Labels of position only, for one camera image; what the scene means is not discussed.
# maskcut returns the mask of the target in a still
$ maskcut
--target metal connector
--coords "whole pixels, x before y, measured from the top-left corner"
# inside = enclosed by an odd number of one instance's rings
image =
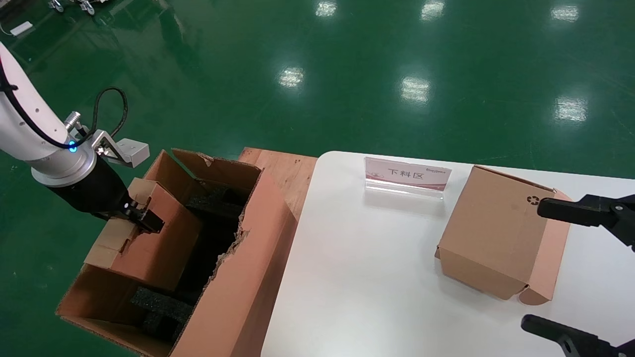
[[[73,128],[77,130],[81,129],[81,124],[79,123],[80,117],[81,117],[80,113],[76,111],[70,112],[69,116],[67,116],[66,120],[64,121],[64,126],[66,127],[67,132],[70,133],[70,131],[73,130]]]
[[[137,167],[150,157],[148,144],[127,138],[115,143],[112,137],[103,130],[95,132],[91,147],[108,162],[130,168]]]

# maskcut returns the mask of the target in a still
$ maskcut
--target wooden pallet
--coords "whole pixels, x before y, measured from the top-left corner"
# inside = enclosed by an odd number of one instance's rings
[[[317,158],[245,147],[238,160],[267,170],[282,190],[295,218],[300,219]]]

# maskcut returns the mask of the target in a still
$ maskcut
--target sign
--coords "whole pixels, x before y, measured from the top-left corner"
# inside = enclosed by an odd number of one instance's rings
[[[445,190],[445,186],[452,172],[449,168],[425,166],[376,158],[364,158],[366,164],[366,179],[390,182],[392,184],[408,185],[432,189]]]

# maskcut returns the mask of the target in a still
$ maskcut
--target white table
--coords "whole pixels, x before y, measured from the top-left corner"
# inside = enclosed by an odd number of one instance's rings
[[[606,230],[571,227],[552,302],[498,300],[444,276],[433,256],[472,165],[369,155],[451,168],[431,208],[364,195],[365,156],[318,159],[262,357],[562,357],[520,329],[528,313],[614,346],[635,338],[635,254]],[[494,168],[574,200],[635,193],[635,180]]]

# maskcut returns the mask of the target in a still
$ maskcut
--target metal bracket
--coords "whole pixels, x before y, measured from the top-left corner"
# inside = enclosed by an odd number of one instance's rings
[[[97,130],[93,136],[91,147],[99,156],[110,163],[137,167],[150,157],[148,144],[128,138],[116,142],[103,130]]]

